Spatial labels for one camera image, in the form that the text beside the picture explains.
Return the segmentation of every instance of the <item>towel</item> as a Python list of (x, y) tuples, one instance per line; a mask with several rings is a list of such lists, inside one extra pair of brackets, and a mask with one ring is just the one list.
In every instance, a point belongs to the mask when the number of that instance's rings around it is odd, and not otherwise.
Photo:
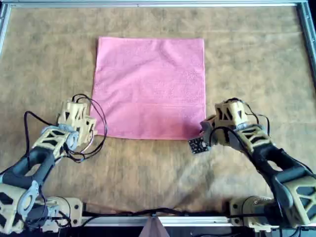
[[(108, 136), (187, 140), (205, 119), (203, 39), (100, 37), (92, 99)], [(103, 124), (95, 109), (98, 134)]]

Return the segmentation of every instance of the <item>pink towel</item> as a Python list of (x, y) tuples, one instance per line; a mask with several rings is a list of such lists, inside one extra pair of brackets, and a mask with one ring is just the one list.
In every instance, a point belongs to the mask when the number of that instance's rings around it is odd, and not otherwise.
[[(203, 39), (100, 37), (92, 98), (108, 136), (185, 140), (205, 119)], [(96, 129), (103, 134), (95, 109)]]

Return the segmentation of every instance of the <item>aluminum frame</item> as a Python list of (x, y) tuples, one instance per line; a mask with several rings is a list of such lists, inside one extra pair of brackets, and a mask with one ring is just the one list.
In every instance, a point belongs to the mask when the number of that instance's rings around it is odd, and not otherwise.
[[(0, 56), (13, 7), (19, 8), (78, 8), (78, 7), (260, 7), (296, 6), (304, 33), (316, 88), (316, 33), (307, 0), (2, 0), (0, 9)], [(82, 223), (89, 217), (83, 217)], [(144, 226), (148, 217), (99, 217), (86, 226)], [(232, 227), (226, 217), (159, 217), (164, 226)]]
[[(90, 217), (82, 217), (83, 224)], [(89, 221), (85, 226), (93, 227), (138, 227), (145, 226), (148, 216), (135, 217), (98, 217)], [(165, 227), (233, 227), (231, 220), (222, 216), (189, 217), (189, 216), (163, 216), (159, 217)]]

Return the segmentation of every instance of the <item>fabric surface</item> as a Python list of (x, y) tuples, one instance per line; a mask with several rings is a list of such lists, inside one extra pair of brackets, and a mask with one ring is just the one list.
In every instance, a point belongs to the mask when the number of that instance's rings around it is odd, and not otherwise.
[[(100, 37), (92, 98), (105, 112), (111, 137), (197, 136), (205, 119), (203, 39)], [(103, 134), (93, 107), (91, 115)]]
[[(296, 8), (286, 6), (13, 7), (0, 57), (1, 171), (25, 153), (25, 111), (54, 123), (63, 101), (91, 96), (99, 36), (204, 39), (207, 116), (215, 103), (241, 98), (269, 117), (278, 148), (316, 170), (316, 93)], [(31, 144), (44, 126), (28, 119)], [(91, 149), (101, 140), (96, 136)], [(103, 213), (225, 211), (231, 198), (272, 197), (249, 159), (230, 147), (192, 155), (184, 140), (112, 137), (81, 164), (62, 159), (43, 192)]]

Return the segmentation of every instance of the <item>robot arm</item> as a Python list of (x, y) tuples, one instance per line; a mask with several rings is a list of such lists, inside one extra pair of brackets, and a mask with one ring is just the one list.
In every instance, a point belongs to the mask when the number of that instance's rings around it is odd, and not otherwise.
[[(231, 202), (232, 214), (265, 213), (269, 216), (249, 218), (249, 225), (297, 227), (315, 222), (316, 175), (283, 149), (277, 148), (262, 125), (249, 123), (245, 104), (237, 98), (215, 104), (216, 115), (201, 122), (201, 135), (189, 141), (193, 153), (221, 144), (248, 156), (274, 195), (274, 200), (260, 198), (258, 202), (256, 198), (247, 198)], [(273, 161), (282, 171), (273, 169), (268, 161)]]
[[(96, 119), (87, 116), (86, 103), (68, 101), (56, 126), (46, 127), (28, 154), (0, 176), (0, 232), (20, 233), (28, 228), (58, 230), (81, 223), (82, 202), (77, 198), (50, 197), (41, 189), (53, 167), (68, 151), (92, 141)], [(35, 165), (33, 175), (27, 173)]]

